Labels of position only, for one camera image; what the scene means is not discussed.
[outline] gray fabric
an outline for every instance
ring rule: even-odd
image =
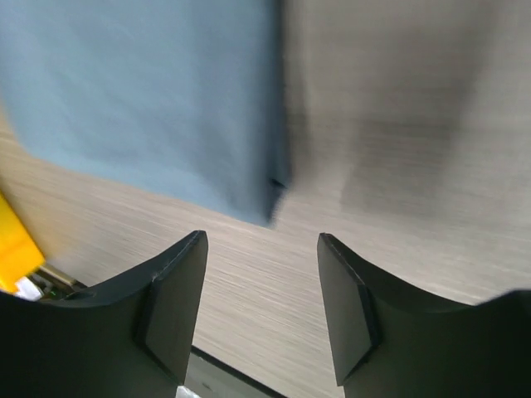
[[[0,0],[33,155],[265,225],[289,179],[280,1]]]

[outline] blue cloth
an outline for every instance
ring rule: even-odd
[[[0,93],[63,167],[267,225],[289,181],[280,0],[0,0]]]

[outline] yellow block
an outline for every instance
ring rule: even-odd
[[[0,195],[0,289],[16,293],[15,283],[44,264],[44,256]]]

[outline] yellow object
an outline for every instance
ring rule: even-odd
[[[18,291],[20,278],[44,264],[44,256],[0,195],[0,289]]]

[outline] wooden floor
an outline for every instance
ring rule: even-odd
[[[295,185],[275,228],[41,162],[5,121],[0,190],[86,284],[206,230],[195,344],[288,397],[340,397],[319,232],[467,303],[531,287],[531,7],[286,3]]]

